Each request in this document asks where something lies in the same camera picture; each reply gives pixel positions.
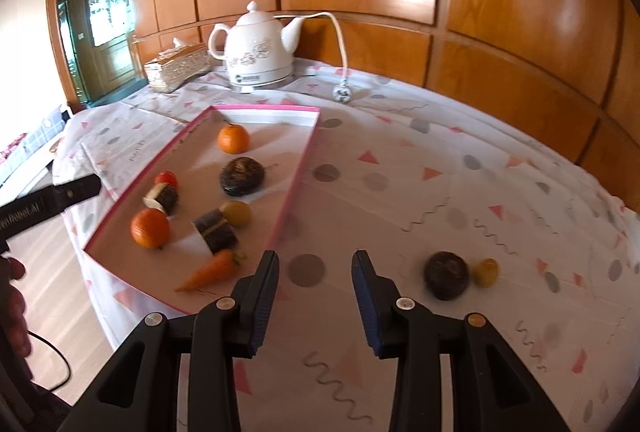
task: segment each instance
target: carrot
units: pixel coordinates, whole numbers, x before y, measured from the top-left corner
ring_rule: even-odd
[[[238,272],[243,259],[232,250],[220,250],[174,291],[195,291],[211,282],[226,281]]]

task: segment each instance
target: pink-rimmed tray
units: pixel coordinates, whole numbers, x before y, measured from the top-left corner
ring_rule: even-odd
[[[252,274],[262,252],[274,247],[319,114],[319,108],[305,106],[207,108],[132,181],[84,251],[122,281],[185,313],[196,313],[212,300],[228,295],[239,277]],[[220,171],[238,157],[226,154],[216,144],[218,132],[227,122],[240,123],[251,134],[249,151],[239,155],[256,159],[266,170],[263,185],[241,198],[231,198],[220,188]],[[130,222],[145,208],[142,198],[163,170],[178,177],[180,198],[169,219],[169,243],[162,250],[147,250],[133,241]],[[241,199],[252,210],[251,224],[235,229],[238,250],[248,260],[236,278],[193,293],[175,292],[183,279],[211,257],[192,222],[229,199]]]

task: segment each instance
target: wooden floor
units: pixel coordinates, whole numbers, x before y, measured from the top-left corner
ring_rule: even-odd
[[[56,393],[73,404],[112,351],[89,302],[62,217],[23,232],[9,245],[27,268],[15,285],[27,301],[29,329],[60,349],[71,364],[71,382]],[[61,382],[66,375],[62,360],[43,343],[31,342],[28,363],[34,381],[46,388]]]

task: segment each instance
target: kettle lid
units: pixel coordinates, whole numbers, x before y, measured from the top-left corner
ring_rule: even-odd
[[[255,1],[251,1],[251,3],[246,6],[246,9],[248,10],[248,13],[238,19],[238,22],[236,22],[236,26],[273,21],[273,16],[270,13],[261,12],[258,10],[258,5]]]

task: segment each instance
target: tablecloth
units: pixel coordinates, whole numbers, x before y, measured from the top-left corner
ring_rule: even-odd
[[[243,429],[388,428],[396,363],[367,347],[351,287],[351,255],[365,249],[379,275],[434,313],[483,313],[572,430],[602,430],[639,374],[636,213],[564,157],[459,102],[351,70],[353,101],[344,106],[331,99],[340,69],[297,60],[294,75],[283,89],[240,95],[218,69],[169,95],[143,88],[67,124],[54,180],[96,172],[105,186],[64,218],[111,345],[151,311],[178,316],[82,251],[130,181],[207,106],[318,106],[276,247],[281,278],[265,345],[234,364]],[[493,257],[500,279],[438,301],[421,275],[438,250],[470,266]]]

